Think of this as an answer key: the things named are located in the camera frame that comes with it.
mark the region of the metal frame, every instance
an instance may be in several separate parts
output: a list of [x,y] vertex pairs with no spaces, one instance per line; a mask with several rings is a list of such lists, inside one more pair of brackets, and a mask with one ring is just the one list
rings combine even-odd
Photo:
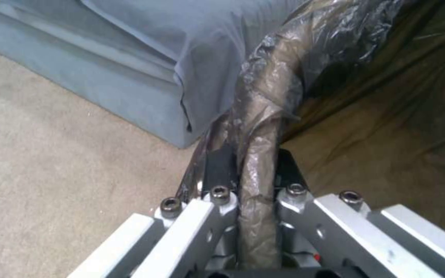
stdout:
[[445,276],[445,232],[402,205],[369,214],[369,220]]
[[133,214],[68,278],[127,277],[163,234],[160,220]]
[[279,211],[314,245],[325,267],[353,262],[370,277],[439,277],[336,195],[301,207],[281,205]]

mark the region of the bolt head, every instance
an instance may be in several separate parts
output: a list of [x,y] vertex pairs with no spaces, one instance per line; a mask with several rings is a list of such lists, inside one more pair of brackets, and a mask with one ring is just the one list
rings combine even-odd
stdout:
[[229,189],[227,186],[218,185],[211,189],[211,202],[215,205],[222,206],[229,202]]
[[360,210],[360,207],[362,207],[363,204],[363,197],[353,190],[344,190],[340,192],[339,199],[356,211]]
[[288,193],[288,195],[291,197],[298,197],[306,195],[307,190],[305,189],[305,186],[299,183],[292,183],[286,187],[286,193]]
[[160,208],[162,217],[176,218],[182,212],[182,202],[179,198],[169,197],[161,201]]

